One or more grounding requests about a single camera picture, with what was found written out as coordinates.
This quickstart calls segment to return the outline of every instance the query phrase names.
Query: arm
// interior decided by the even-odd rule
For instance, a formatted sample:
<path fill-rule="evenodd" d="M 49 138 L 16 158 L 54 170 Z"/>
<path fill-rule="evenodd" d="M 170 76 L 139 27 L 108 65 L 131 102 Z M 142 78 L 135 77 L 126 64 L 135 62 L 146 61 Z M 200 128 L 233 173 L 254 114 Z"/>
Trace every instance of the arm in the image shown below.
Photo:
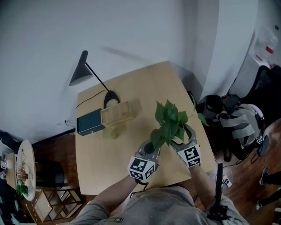
<path fill-rule="evenodd" d="M 134 178 L 126 176 L 121 181 L 113 184 L 109 188 L 105 189 L 103 192 L 94 198 L 95 201 L 100 202 L 108 213 L 115 210 L 129 194 L 136 187 L 137 183 Z"/>
<path fill-rule="evenodd" d="M 195 189 L 206 210 L 215 203 L 216 184 L 199 165 L 189 168 Z"/>

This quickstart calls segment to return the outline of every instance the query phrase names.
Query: dark green box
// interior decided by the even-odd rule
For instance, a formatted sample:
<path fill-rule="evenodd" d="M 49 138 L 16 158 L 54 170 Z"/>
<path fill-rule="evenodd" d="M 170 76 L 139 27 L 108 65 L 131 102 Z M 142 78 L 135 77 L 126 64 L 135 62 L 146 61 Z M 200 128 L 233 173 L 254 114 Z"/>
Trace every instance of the dark green box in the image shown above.
<path fill-rule="evenodd" d="M 77 118 L 77 133 L 85 136 L 104 129 L 101 124 L 101 109 Z"/>

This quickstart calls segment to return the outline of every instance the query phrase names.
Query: person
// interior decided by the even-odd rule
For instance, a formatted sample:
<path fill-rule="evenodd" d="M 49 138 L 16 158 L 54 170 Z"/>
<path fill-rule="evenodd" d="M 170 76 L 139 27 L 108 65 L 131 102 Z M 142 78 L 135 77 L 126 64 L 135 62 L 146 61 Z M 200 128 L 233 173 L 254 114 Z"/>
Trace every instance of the person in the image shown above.
<path fill-rule="evenodd" d="M 135 193 L 121 213 L 109 217 L 133 191 L 137 182 L 127 176 L 105 189 L 80 211 L 69 224 L 72 225 L 245 225 L 232 201 L 225 196 L 221 204 L 228 206 L 227 220 L 222 222 L 207 218 L 208 210 L 215 202 L 215 181 L 199 165 L 189 168 L 198 196 L 205 210 L 195 208 L 189 191 L 181 186 L 162 187 Z"/>
<path fill-rule="evenodd" d="M 259 180 L 259 184 L 265 185 L 281 185 L 281 171 L 275 174 L 268 174 L 269 168 L 265 167 L 262 172 L 262 176 Z M 281 198 L 281 189 L 276 191 L 274 194 L 266 199 L 259 200 L 256 204 L 256 209 L 259 210 L 261 207 L 266 206 L 272 202 L 277 201 Z"/>

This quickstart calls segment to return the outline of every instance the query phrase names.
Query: lamp shade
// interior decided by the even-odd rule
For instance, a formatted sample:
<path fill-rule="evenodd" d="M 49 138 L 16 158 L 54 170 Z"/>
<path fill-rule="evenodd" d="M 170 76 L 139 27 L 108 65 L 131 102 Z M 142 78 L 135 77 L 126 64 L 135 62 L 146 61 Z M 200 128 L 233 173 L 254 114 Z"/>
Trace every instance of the lamp shade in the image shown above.
<path fill-rule="evenodd" d="M 86 59 L 88 56 L 88 51 L 83 51 L 78 65 L 73 73 L 73 76 L 71 78 L 71 81 L 69 83 L 69 86 L 74 86 L 77 84 L 80 84 L 84 82 L 85 80 L 88 80 L 93 77 L 92 72 L 89 70 L 89 68 L 86 66 Z"/>

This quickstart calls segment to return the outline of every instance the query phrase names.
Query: wall outlet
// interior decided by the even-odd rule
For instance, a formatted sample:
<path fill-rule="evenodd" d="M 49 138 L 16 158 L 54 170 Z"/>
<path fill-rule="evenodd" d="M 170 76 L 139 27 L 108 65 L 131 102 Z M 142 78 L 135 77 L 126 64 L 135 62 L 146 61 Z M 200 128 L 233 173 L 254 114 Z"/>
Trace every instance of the wall outlet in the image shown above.
<path fill-rule="evenodd" d="M 230 180 L 227 178 L 226 175 L 223 176 L 223 184 L 225 184 L 228 188 L 232 186 L 232 183 L 230 182 Z"/>

